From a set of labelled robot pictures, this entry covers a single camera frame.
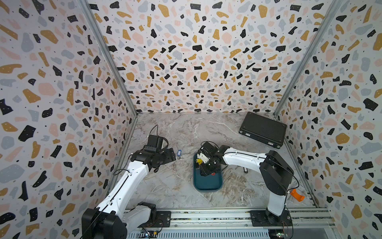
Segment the teal plastic storage box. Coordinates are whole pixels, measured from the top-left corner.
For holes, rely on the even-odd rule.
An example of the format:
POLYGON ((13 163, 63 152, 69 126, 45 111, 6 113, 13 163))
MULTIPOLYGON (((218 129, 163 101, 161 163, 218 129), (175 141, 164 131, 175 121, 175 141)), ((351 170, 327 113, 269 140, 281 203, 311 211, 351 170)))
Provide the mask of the teal plastic storage box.
POLYGON ((211 174, 208 176, 201 176, 199 164, 197 163, 197 154, 193 158, 193 184, 199 192, 216 192, 223 186, 222 173, 211 174))

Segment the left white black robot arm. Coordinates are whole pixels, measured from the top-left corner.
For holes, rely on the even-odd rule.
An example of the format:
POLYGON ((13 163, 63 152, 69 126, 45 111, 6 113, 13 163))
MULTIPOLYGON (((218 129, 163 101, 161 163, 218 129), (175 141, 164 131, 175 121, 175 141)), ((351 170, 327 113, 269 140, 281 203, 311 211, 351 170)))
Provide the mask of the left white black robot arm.
POLYGON ((95 208, 88 208, 82 215, 83 239, 125 239, 137 228, 165 226, 157 216, 155 204, 140 202, 128 213, 125 212, 141 181, 151 170, 176 160, 172 148, 154 149, 144 147, 130 155, 129 164, 121 169, 122 177, 111 192, 95 208))

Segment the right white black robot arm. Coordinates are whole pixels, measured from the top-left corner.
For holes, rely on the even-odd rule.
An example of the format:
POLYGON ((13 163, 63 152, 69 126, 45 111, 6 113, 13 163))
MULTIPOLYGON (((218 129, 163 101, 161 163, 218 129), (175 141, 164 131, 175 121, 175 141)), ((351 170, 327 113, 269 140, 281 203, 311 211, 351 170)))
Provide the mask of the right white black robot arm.
POLYGON ((197 152, 197 160, 201 176, 218 173, 221 165, 239 166, 260 173, 270 195, 266 209, 260 211, 253 221, 264 226, 290 225, 283 216, 288 216, 286 200, 294 171, 276 151, 252 153, 205 142, 197 152))

